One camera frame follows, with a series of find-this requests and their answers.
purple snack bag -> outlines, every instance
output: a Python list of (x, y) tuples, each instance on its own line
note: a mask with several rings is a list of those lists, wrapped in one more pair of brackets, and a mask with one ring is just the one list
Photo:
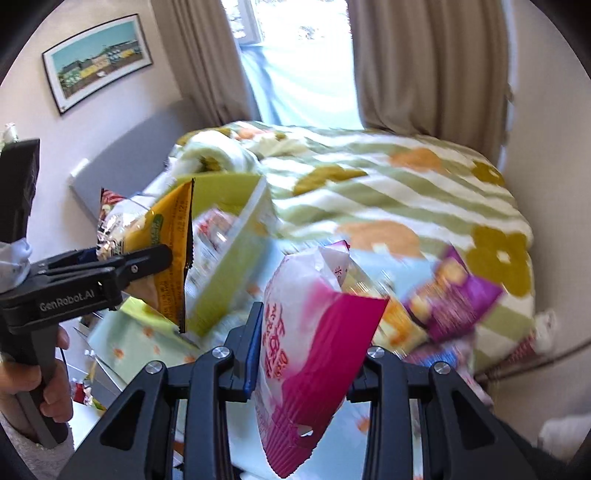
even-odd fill
[(500, 285), (469, 273), (457, 250), (450, 247), (435, 279), (418, 288), (404, 306), (433, 341), (442, 342), (470, 332), (502, 292)]

pink snack bag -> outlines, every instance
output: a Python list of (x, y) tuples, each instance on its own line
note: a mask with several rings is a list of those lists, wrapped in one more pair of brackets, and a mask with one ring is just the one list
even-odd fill
[(345, 242), (284, 258), (265, 290), (256, 416), (281, 478), (312, 454), (359, 372), (388, 298), (342, 293)]

window frame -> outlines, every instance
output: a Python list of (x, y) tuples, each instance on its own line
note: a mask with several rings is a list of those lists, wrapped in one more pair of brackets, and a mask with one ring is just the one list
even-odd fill
[(262, 43), (262, 30), (256, 17), (256, 11), (253, 4), (254, 0), (238, 0), (238, 10), (244, 26), (245, 36), (237, 38), (240, 45), (253, 45)]

framed picture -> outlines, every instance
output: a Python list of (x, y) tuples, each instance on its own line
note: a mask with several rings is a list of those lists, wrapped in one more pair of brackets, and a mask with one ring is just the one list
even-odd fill
[(125, 75), (152, 65), (139, 15), (84, 30), (43, 53), (47, 80), (64, 114)]

finger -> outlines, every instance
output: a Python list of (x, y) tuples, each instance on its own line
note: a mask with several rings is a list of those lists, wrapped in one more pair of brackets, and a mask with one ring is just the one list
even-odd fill
[(39, 410), (41, 410), (43, 415), (52, 418), (58, 423), (69, 421), (74, 415), (74, 408), (72, 406), (71, 398), (65, 398), (57, 403), (54, 403), (53, 405), (48, 405), (47, 403), (43, 402), (39, 407)]
[(70, 336), (62, 326), (57, 329), (57, 346), (62, 350), (68, 350), (70, 347)]
[(70, 398), (70, 382), (66, 373), (66, 366), (61, 360), (56, 360), (56, 371), (49, 385), (43, 391), (43, 399), (48, 405)]
[(0, 391), (9, 395), (30, 392), (41, 383), (41, 369), (14, 362), (0, 363)]

